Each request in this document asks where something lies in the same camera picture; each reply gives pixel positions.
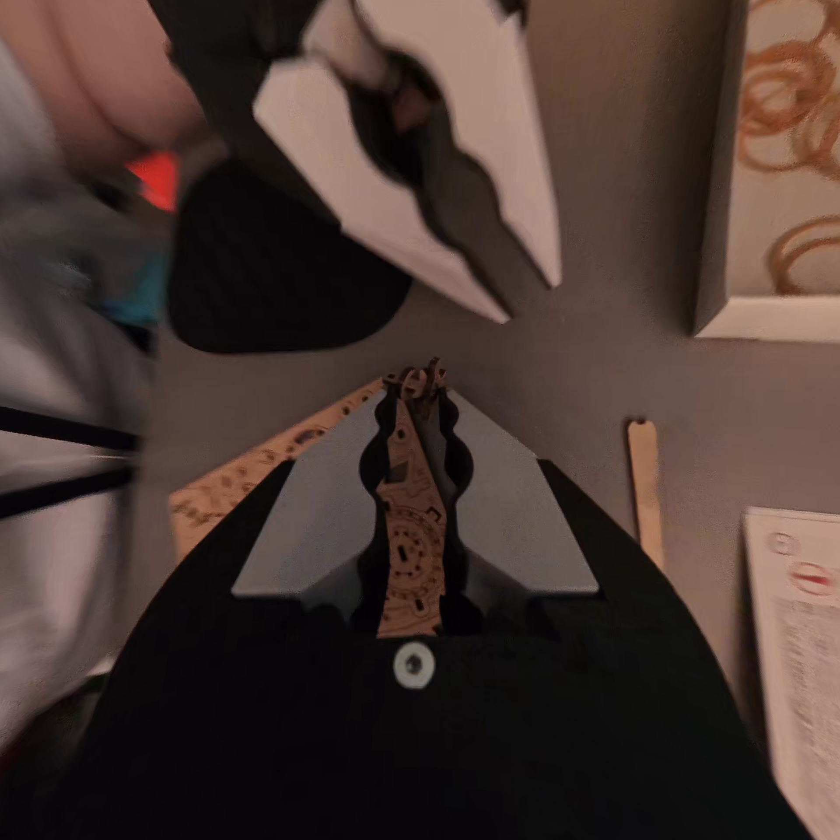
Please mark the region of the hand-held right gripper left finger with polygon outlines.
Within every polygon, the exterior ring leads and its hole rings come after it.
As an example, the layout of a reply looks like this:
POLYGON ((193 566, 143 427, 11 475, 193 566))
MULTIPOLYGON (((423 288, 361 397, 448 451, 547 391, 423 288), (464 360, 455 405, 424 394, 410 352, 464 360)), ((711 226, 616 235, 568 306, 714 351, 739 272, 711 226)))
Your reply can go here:
POLYGON ((336 608, 376 634, 390 573, 385 506, 396 396, 378 391, 299 456, 231 593, 336 608))

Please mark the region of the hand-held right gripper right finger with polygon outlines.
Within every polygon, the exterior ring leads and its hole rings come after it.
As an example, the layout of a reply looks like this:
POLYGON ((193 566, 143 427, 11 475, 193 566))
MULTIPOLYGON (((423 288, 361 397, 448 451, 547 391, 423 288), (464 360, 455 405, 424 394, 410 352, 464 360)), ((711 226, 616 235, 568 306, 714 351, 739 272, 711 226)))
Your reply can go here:
POLYGON ((522 625, 538 601, 599 593, 539 458, 452 389, 438 394, 438 490, 440 634, 522 625))

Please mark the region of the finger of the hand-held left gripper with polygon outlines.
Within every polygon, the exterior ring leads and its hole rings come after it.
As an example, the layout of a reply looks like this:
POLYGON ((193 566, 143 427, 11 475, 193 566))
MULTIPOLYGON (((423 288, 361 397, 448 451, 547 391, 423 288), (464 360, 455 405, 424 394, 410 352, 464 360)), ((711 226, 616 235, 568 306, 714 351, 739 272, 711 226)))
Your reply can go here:
POLYGON ((495 323, 511 320, 465 258, 433 235, 409 187, 384 174, 363 150, 349 96, 320 59, 274 62, 254 117, 345 235, 460 307, 495 323))
POLYGON ((560 223, 532 83, 524 2, 319 2, 308 55, 385 95, 385 165, 472 276, 562 278, 560 223))

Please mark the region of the laser-cut wooden parts sheet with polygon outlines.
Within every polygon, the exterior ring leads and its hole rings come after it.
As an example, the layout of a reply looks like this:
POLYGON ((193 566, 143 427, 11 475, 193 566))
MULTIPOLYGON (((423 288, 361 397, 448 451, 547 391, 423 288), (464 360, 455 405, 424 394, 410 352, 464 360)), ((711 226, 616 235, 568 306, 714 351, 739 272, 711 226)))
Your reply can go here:
MULTIPOLYGON (((224 520, 279 463, 301 455, 382 389, 364 385, 170 495, 177 562, 224 520)), ((379 637, 433 636, 445 593, 446 514, 414 421, 404 403, 388 440, 391 471, 377 488, 385 509, 390 574, 379 637)))

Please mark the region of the small wooden model part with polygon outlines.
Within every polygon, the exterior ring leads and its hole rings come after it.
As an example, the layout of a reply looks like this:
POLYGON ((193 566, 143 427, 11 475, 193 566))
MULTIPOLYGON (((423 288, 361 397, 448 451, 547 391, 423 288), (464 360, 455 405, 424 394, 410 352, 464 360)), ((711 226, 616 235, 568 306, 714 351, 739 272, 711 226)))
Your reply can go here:
POLYGON ((440 357, 435 356, 424 367, 406 367, 382 377, 383 385, 395 389, 413 417, 431 418, 442 392, 448 388, 447 371, 440 357))

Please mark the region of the person's left forearm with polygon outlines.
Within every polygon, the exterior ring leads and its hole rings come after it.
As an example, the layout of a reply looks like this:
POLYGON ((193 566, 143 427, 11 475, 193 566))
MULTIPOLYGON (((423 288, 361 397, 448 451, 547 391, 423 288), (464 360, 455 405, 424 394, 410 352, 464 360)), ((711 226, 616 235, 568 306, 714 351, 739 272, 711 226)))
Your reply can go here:
POLYGON ((2 1, 1 34, 75 174, 182 152, 211 134, 148 2, 2 1))

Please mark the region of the flat wooden stick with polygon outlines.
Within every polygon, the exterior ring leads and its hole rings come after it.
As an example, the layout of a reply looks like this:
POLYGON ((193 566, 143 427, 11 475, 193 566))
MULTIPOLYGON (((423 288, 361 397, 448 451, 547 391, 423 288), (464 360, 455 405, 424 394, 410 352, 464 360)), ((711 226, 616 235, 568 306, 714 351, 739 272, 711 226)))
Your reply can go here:
POLYGON ((638 541, 651 561, 665 572, 657 429, 648 420, 633 419, 626 426, 626 441, 638 541))

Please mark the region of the orange object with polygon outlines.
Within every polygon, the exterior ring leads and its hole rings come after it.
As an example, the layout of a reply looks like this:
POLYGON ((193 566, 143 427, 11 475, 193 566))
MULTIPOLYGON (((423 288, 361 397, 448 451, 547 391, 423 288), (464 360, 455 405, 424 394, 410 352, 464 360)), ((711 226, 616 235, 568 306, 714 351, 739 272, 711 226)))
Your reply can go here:
POLYGON ((177 207, 181 156, 175 152, 156 150, 125 165, 137 180, 138 194, 147 203, 168 214, 177 207))

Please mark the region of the white cardboard box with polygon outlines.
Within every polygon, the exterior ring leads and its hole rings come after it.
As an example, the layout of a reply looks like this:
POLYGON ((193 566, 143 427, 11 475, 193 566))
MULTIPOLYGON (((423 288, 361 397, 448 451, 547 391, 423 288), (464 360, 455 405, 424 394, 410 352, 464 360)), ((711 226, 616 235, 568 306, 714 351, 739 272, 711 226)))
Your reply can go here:
POLYGON ((693 333, 704 340, 838 343, 838 297, 779 297, 741 267, 736 178, 740 80, 748 2, 734 2, 710 171, 693 333))

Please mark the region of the person's white shirt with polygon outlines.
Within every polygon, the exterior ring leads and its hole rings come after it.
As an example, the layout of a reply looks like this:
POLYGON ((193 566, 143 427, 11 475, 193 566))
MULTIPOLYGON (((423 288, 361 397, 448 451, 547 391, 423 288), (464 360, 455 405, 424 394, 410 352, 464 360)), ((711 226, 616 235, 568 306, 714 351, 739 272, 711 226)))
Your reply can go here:
POLYGON ((67 172, 2 44, 2 749, 112 651, 127 485, 151 360, 98 282, 144 256, 130 220, 67 172))

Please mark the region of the pile of tan rubber bands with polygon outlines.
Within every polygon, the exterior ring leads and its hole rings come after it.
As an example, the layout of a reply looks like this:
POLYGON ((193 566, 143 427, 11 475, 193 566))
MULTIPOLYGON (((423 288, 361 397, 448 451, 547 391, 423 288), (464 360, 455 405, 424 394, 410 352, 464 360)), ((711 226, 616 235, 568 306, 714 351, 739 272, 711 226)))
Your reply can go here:
POLYGON ((736 139, 741 267, 779 297, 838 297, 839 2, 748 2, 736 139))

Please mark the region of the printed instruction sheet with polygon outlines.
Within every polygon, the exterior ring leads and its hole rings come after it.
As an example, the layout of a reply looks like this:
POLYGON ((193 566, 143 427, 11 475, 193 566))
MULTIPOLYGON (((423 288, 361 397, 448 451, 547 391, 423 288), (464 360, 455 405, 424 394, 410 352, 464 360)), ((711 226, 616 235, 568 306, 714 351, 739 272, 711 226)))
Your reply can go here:
POLYGON ((814 838, 839 838, 839 517, 742 518, 770 762, 814 838))

